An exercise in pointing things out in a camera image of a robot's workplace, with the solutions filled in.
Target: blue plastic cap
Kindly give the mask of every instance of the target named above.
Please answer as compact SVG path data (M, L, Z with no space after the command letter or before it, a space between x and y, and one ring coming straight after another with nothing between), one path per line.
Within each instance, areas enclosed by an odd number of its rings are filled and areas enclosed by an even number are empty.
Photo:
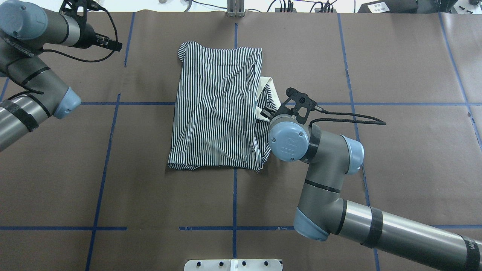
M280 160L300 160L308 150L308 135L297 123L280 122L271 128L268 136L269 146Z
M55 110L54 117L63 119L66 115L70 114L74 109L76 109L82 100L75 94L72 88L68 88L64 95L64 98L60 102L57 110Z
M348 152L350 155L350 165L348 166L347 174L355 174L360 169L360 166L363 164L365 150L363 149L363 145L360 142L348 138L344 135L342 135L342 137L347 143Z
M36 4L7 0L0 5L0 28L14 38L38 38L45 32L47 25L47 14Z
M305 236L318 241L326 241L328 239L329 233L322 230L318 225L313 223L299 208L296 208L295 214L295 230Z

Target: robotic arm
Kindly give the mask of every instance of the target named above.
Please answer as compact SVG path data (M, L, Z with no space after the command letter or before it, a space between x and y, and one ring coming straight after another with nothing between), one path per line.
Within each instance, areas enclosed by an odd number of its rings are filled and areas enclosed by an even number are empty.
M364 158L360 142L305 125L309 111L323 111L293 88L277 112L263 110L270 121L269 139L281 160L309 164L295 215L295 230L325 241L330 233L412 261L447 271L482 271L480 241L395 216L340 198L345 174L356 173ZM288 101L296 105L288 109ZM308 110L305 117L299 110Z
M80 7L83 16L78 15ZM81 103L75 92L38 57L52 51L44 50L44 44L77 48L97 45L112 50L103 59L86 62L102 61L121 50L115 27L115 41L95 33L87 24L88 10L106 11L93 0L64 0L59 13L19 0L0 5L0 76L25 88L0 103L0 151L50 116L62 119Z

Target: black band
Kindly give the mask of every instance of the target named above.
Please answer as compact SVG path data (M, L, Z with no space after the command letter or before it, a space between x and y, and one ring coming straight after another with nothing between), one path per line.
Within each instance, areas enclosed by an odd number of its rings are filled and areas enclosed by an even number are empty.
M308 163L313 157L315 157L320 145L321 129L317 125L311 127L311 136L309 137L308 150L300 161Z
M473 239L467 236L460 235L460 237L464 239L465 246L467 247L467 257L465 260L465 265L463 270L477 271L479 269L480 260L481 260L479 246Z
M28 82L30 82L30 80L34 79L34 77L36 77L37 75L43 73L44 71L46 70L50 70L49 67L43 67L41 69L39 69L38 71L30 74L27 78L25 78L22 82L22 86L25 86Z
M62 44L62 43L64 43L64 41L67 40L68 33L69 33L69 31L70 31L70 29L69 29L70 27L68 26L68 21L67 21L67 19L65 19L65 16L62 16L62 17L64 18L65 24L67 25L67 33L65 34L64 39L63 39L61 42L57 43L57 44Z
M370 207L372 210L372 223L370 225L370 232L362 245L374 248L382 236L383 228L383 213L377 208Z
M305 179L305 183L306 184L309 184L309 185L312 185L314 187L317 187L317 188L321 188L321 189L325 189L325 190L328 190L330 192L335 192L335 193L340 193L341 190L340 189L336 189L336 188L333 188L333 187L329 187L329 186L325 186L325 185L322 185L322 184L319 184L319 183L315 183L315 182L312 182L310 180L306 180Z
M28 96L30 99L34 100L42 109L45 111L45 114L47 114L47 118L51 117L52 114L50 114L49 110L43 105L42 102L40 102L34 95L30 93L25 93L26 96Z
M345 217L347 216L347 200L343 200L343 213L341 213L340 224L338 225L338 229L336 230L334 235L339 235L341 229L343 228L343 223L345 223Z
M0 107L5 108L17 119L19 119L19 121L21 121L25 125L25 127L27 127L29 132L32 132L39 127L39 123L35 120L35 118L32 115L28 114L16 103L10 100L4 100L0 103Z

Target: paper tag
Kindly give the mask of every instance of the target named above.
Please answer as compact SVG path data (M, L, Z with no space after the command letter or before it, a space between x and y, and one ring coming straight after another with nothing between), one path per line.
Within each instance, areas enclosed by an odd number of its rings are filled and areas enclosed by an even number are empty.
M388 8L387 4L385 4L385 2L368 5L368 8L372 13L382 13L382 12L390 11L390 9Z

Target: black and white striped fabric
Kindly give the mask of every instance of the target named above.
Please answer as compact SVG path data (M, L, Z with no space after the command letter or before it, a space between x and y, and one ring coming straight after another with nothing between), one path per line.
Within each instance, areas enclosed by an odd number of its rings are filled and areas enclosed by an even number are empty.
M256 107L277 104L269 85L257 97L261 48L211 49L188 41L178 56L183 67L168 166L262 169L270 152L268 122Z

